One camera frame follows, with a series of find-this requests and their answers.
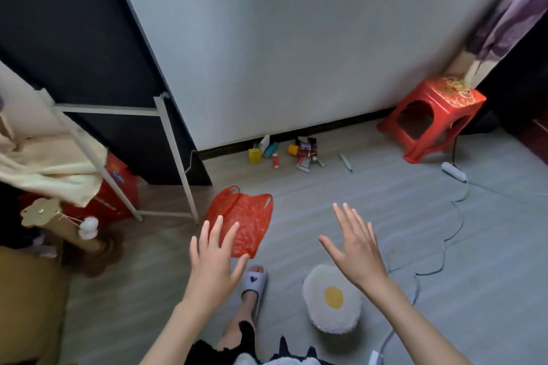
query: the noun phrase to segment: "hand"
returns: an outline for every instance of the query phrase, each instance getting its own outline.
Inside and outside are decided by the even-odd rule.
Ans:
[[[215,310],[236,288],[249,259],[244,254],[238,260],[233,273],[230,273],[230,255],[232,244],[239,228],[235,223],[226,233],[222,247],[219,247],[219,236],[223,226],[223,217],[219,216],[209,234],[209,221],[205,221],[198,240],[190,241],[190,263],[192,271],[186,286],[184,300],[190,300],[206,312]]]
[[[371,223],[365,223],[355,209],[344,203],[343,209],[334,203],[333,211],[339,222],[344,252],[326,236],[321,235],[319,242],[329,253],[345,277],[367,296],[378,286],[390,282],[375,231]]]

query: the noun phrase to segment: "red plastic bag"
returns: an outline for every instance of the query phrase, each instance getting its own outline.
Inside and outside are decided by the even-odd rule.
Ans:
[[[272,195],[245,195],[237,186],[231,186],[213,198],[205,219],[213,225],[219,215],[223,216],[221,244],[230,227],[235,222],[239,222],[240,227],[234,239],[232,256],[237,258],[243,254],[249,254],[250,258],[254,258],[269,228],[273,208]]]
[[[107,169],[129,201],[133,203],[133,206],[139,208],[137,178],[130,172],[127,165],[115,155],[109,153],[105,169]],[[41,195],[32,192],[21,195],[18,197],[20,209],[26,208],[41,197]],[[101,183],[99,192],[97,192],[85,208],[77,207],[67,202],[62,202],[61,208],[65,215],[80,220],[84,220],[86,216],[94,216],[99,220],[99,227],[133,216],[131,211],[127,209],[126,205],[104,180]]]

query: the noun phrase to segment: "fried egg pillow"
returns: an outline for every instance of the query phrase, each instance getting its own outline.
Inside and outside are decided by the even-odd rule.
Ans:
[[[356,327],[362,295],[337,267],[314,267],[303,283],[303,297],[312,324],[322,332],[343,334]]]

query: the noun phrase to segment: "white metal frame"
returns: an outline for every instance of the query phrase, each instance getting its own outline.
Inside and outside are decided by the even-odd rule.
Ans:
[[[45,105],[53,113],[53,115],[59,120],[63,126],[72,135],[72,138],[80,148],[80,150],[86,155],[86,157],[92,162],[93,166],[101,174],[103,179],[109,186],[114,190],[116,195],[122,200],[122,202],[127,206],[131,211],[133,216],[138,220],[142,221],[143,215],[150,216],[183,216],[194,218],[194,222],[198,224],[198,212],[196,211],[196,205],[194,204],[194,199],[192,198],[192,192],[190,191],[190,186],[188,185],[188,180],[186,179],[185,168],[182,165],[181,155],[179,154],[179,149],[177,148],[177,143],[175,141],[175,135],[173,134],[173,128],[171,122],[169,121],[169,115],[166,110],[166,104],[164,103],[164,98],[169,98],[168,93],[163,93],[159,97],[153,97],[156,108],[137,108],[137,107],[112,107],[112,106],[84,106],[78,104],[56,104],[55,101],[51,98],[48,91],[43,88],[38,91],[38,94],[44,101]],[[117,115],[130,115],[130,116],[152,116],[160,117],[164,132],[166,133],[166,138],[168,139],[169,148],[173,154],[173,160],[175,161],[175,166],[181,177],[182,186],[185,189],[185,194],[188,199],[188,204],[190,205],[190,211],[188,212],[159,212],[154,210],[137,210],[133,204],[129,201],[128,197],[124,194],[122,189],[118,186],[116,181],[112,178],[110,173],[105,169],[103,162],[97,157],[93,152],[91,146],[87,141],[81,136],[79,130],[76,128],[74,122],[65,115],[65,112],[83,112],[83,113],[92,113],[92,114],[117,114]]]

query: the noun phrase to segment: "white slipper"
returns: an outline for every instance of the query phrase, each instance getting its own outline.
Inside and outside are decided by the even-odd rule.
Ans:
[[[259,308],[261,306],[261,301],[263,300],[263,294],[264,289],[266,285],[266,280],[268,279],[268,274],[266,273],[266,269],[263,267],[263,272],[260,273],[258,271],[250,271],[253,267],[257,267],[254,265],[251,265],[248,267],[248,270],[244,273],[242,277],[242,281],[240,285],[242,286],[242,297],[245,292],[256,292],[257,293],[257,303],[255,305],[255,310],[253,310],[252,319],[253,321],[257,321],[257,316],[259,315]]]

